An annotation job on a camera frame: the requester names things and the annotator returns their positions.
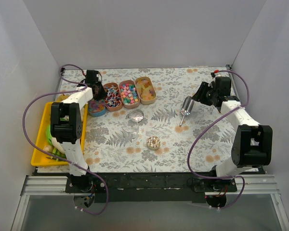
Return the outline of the blue candy tray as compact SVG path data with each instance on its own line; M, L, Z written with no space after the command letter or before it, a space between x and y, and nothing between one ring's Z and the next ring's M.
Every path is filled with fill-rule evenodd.
M103 116L106 113L105 101L101 100L90 100L88 102L88 113L93 117Z

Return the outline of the beige gummy candy tray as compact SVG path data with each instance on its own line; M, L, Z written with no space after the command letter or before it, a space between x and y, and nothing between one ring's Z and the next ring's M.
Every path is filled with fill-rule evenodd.
M135 86L142 104L152 104L156 101L157 94L149 77L137 78Z

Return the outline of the clear glass jar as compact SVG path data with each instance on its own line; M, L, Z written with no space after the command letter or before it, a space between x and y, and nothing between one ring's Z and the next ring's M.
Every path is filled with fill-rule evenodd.
M128 119L122 126L123 136L126 140L132 142L138 139L139 124L134 119Z

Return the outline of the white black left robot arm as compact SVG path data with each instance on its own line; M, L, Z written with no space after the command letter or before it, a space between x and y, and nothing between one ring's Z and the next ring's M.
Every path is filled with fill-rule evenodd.
M77 92L51 105L51 136L63 149L63 154L69 164L69 179L72 186L84 193L92 189L93 181L87 175L88 164L83 157L80 143L83 130L81 109L93 98L104 96L101 81L100 72L88 70L82 81L86 86L79 85Z

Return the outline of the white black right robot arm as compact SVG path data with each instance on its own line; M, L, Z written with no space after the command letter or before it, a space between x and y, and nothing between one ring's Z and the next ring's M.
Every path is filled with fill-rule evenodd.
M231 95L232 81L229 77L211 73L211 82L202 82L192 100L214 106L226 118L236 135L231 156L216 165L205 176L192 172L194 177L187 184L195 192L225 191L234 184L234 178L246 170L267 166L272 158L273 130L269 125L261 125L245 110L248 103L242 104L238 97Z

